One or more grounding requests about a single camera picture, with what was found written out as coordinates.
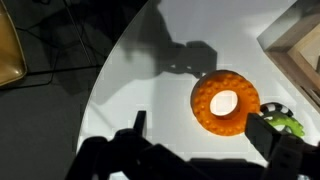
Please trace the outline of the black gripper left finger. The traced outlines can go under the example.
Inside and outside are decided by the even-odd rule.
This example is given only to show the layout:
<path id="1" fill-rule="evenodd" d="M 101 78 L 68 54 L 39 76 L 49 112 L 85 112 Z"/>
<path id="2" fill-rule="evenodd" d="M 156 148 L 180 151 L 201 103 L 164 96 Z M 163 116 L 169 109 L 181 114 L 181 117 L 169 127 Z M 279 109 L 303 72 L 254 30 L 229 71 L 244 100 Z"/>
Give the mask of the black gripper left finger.
<path id="1" fill-rule="evenodd" d="M 133 129 L 136 131 L 136 133 L 142 137 L 146 136 L 146 117 L 147 112 L 145 110 L 139 110 L 133 126 Z"/>

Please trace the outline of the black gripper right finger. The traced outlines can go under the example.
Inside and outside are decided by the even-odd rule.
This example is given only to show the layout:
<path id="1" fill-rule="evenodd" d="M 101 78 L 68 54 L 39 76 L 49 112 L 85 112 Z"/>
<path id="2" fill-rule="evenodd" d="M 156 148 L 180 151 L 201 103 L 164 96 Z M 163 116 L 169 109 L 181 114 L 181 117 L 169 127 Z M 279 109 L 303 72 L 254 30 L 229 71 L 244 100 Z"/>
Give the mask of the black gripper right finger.
<path id="1" fill-rule="evenodd" d="M 288 157 L 284 150 L 278 149 L 278 146 L 288 139 L 288 133 L 277 131 L 260 115 L 249 113 L 245 136 L 266 161 L 288 167 Z"/>

